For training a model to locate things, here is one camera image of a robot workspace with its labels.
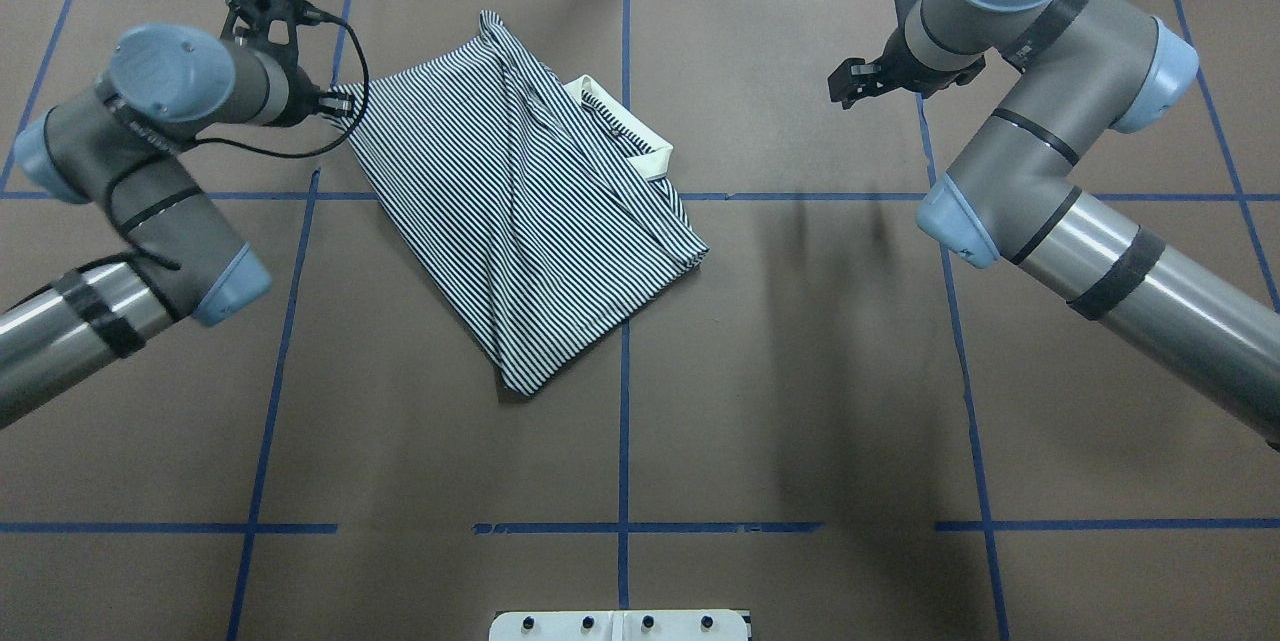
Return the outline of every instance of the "silver arm segment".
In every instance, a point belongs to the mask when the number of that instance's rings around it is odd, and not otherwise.
[[[877,67],[852,68],[932,93],[988,49],[1023,75],[919,226],[975,267],[1009,258],[1280,450],[1280,316],[1068,180],[1103,131],[1143,129],[1178,102],[1194,49],[1125,0],[916,0]],[[832,100],[883,93],[837,99],[849,70],[833,73]]]
[[[23,171],[56,200],[99,205],[129,252],[78,267],[0,316],[0,429],[180,319],[214,326],[269,289],[266,269],[178,154],[212,123],[296,125],[311,113],[348,113],[330,104],[342,93],[321,93],[297,67],[294,36],[297,23],[346,22],[305,0],[227,3],[223,38],[166,23],[125,32],[91,88],[19,133]],[[288,44],[266,38],[279,20]]]

